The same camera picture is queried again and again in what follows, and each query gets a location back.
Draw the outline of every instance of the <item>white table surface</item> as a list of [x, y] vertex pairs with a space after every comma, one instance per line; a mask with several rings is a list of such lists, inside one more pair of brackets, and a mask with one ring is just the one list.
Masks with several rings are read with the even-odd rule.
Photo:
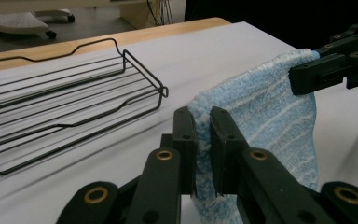
[[[139, 175], [163, 133], [172, 133], [173, 111], [202, 90], [293, 48], [245, 23], [122, 46], [164, 85], [161, 108], [113, 133], [15, 174], [0, 176], [0, 224], [50, 224], [82, 187], [108, 181], [119, 187]], [[109, 53], [71, 57], [71, 62]], [[31, 65], [33, 69], [43, 69]], [[20, 72], [22, 67], [11, 72]], [[358, 186], [358, 89], [343, 85], [316, 93], [315, 127], [321, 183], [343, 180]], [[188, 196], [182, 223], [200, 223]]]

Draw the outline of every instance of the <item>office chair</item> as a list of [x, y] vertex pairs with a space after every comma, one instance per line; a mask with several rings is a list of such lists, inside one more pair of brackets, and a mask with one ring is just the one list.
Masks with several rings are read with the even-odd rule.
[[0, 14], [0, 32], [16, 35], [44, 32], [48, 38], [54, 39], [57, 34], [37, 18], [42, 16], [66, 16], [69, 22], [75, 21], [75, 16], [68, 9]]

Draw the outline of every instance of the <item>floor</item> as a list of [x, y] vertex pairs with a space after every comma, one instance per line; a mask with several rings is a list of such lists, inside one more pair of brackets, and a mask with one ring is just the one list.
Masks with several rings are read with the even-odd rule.
[[44, 33], [34, 35], [0, 33], [0, 52], [135, 30], [133, 26], [120, 18], [118, 6], [69, 9], [75, 16], [75, 22], [68, 22], [66, 17], [39, 18], [57, 33], [55, 39], [49, 39]]

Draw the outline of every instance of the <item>blue towel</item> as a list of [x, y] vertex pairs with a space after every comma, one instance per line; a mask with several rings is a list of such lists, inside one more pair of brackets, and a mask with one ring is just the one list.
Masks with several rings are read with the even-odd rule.
[[316, 51], [296, 49], [198, 94], [188, 105], [199, 137], [193, 198], [202, 223], [242, 223], [236, 195], [215, 196], [210, 164], [209, 118], [212, 107], [227, 110], [251, 147], [271, 151], [302, 185], [316, 189], [317, 161], [313, 144], [314, 95], [294, 96], [291, 67], [319, 58]]

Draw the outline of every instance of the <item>wire rack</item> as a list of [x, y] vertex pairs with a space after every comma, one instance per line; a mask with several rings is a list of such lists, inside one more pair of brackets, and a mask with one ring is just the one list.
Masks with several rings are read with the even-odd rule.
[[0, 175], [112, 132], [158, 109], [168, 97], [168, 88], [127, 50], [120, 52], [112, 38], [53, 58], [0, 62], [65, 59], [103, 41], [114, 41], [112, 57], [0, 79]]

